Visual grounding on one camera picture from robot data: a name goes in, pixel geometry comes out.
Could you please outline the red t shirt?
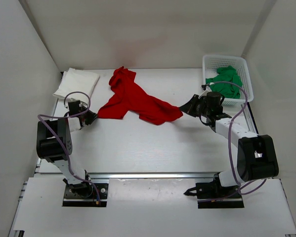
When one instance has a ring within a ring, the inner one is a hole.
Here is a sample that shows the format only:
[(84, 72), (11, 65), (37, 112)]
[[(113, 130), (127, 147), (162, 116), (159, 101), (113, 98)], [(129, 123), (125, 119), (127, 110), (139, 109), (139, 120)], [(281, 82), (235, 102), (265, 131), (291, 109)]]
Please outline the red t shirt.
[(154, 125), (173, 122), (183, 116), (179, 107), (148, 95), (135, 83), (136, 72), (127, 68), (116, 69), (109, 80), (114, 95), (98, 111), (103, 119), (123, 119), (127, 112), (138, 114), (143, 121)]

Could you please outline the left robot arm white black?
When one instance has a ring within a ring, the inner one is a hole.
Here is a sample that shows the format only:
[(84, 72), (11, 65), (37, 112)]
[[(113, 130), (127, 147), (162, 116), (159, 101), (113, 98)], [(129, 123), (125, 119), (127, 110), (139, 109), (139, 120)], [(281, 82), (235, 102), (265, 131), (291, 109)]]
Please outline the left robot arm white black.
[(69, 111), (64, 117), (44, 120), (43, 115), (38, 115), (37, 155), (62, 172), (65, 177), (63, 181), (72, 193), (82, 198), (98, 198), (98, 189), (92, 183), (89, 174), (71, 157), (71, 133), (91, 125), (97, 119), (97, 114), (90, 111), (80, 100), (68, 102), (67, 107)]

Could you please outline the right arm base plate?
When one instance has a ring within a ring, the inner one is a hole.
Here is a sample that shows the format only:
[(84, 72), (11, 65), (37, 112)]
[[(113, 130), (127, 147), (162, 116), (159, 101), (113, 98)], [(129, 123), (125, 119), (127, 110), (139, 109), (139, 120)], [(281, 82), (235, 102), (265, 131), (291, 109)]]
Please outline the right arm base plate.
[(238, 186), (223, 187), (217, 178), (208, 183), (196, 183), (195, 187), (187, 189), (184, 195), (197, 197), (198, 209), (244, 208)]

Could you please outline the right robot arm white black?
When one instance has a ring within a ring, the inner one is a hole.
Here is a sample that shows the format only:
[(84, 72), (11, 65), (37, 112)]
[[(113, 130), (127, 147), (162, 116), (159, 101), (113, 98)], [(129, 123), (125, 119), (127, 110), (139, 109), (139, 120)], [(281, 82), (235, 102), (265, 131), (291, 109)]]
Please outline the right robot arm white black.
[(225, 196), (230, 187), (243, 183), (273, 178), (279, 174), (273, 139), (269, 135), (250, 132), (234, 122), (233, 117), (223, 111), (224, 96), (218, 92), (195, 94), (179, 109), (195, 118), (206, 118), (203, 125), (228, 141), (228, 146), (237, 148), (237, 160), (230, 158), (231, 168), (216, 174), (213, 181), (198, 184), (200, 191), (212, 191), (216, 197)]

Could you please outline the white t shirt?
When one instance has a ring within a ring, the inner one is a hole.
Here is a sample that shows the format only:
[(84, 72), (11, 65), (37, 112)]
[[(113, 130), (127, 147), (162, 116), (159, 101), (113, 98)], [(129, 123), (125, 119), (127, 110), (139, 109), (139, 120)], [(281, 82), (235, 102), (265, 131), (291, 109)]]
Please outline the white t shirt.
[(80, 91), (90, 98), (99, 78), (100, 75), (97, 73), (70, 68), (63, 73), (60, 86), (53, 96), (63, 100), (67, 94)]

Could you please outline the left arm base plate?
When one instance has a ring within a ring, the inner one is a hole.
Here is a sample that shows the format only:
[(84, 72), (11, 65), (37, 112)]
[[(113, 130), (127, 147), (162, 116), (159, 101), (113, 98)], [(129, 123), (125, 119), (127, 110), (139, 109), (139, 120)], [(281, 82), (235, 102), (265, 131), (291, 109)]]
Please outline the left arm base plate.
[(99, 192), (97, 194), (94, 187), (82, 182), (80, 184), (69, 185), (66, 179), (63, 179), (66, 184), (62, 206), (63, 207), (106, 207), (108, 198), (108, 183), (95, 183)]

